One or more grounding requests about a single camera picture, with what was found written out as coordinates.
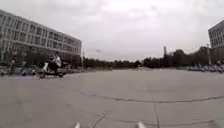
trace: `lamp post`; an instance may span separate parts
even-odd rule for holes
[[[208,55],[208,64],[211,65],[211,55],[210,55],[209,44],[207,44],[207,55]]]

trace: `sky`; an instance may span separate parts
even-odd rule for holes
[[[103,60],[194,52],[224,19],[223,0],[0,0],[0,9],[77,37]]]

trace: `pavement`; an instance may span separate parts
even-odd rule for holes
[[[0,77],[0,128],[224,128],[223,78],[176,70]]]

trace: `building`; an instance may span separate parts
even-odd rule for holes
[[[167,55],[167,50],[166,50],[166,46],[163,46],[163,55]]]
[[[0,60],[5,53],[13,55],[29,51],[46,53],[59,52],[61,59],[77,65],[81,55],[81,40],[0,10]]]
[[[224,60],[224,20],[208,30],[210,45],[216,60]]]

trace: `distant building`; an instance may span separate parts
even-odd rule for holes
[[[217,60],[224,59],[224,20],[208,30],[210,46]]]
[[[48,55],[59,52],[62,60],[77,64],[81,46],[77,38],[0,10],[0,61],[4,61],[6,52],[26,56],[32,50]]]
[[[163,46],[163,53],[164,53],[164,55],[167,55],[167,49],[166,49],[166,46]]]

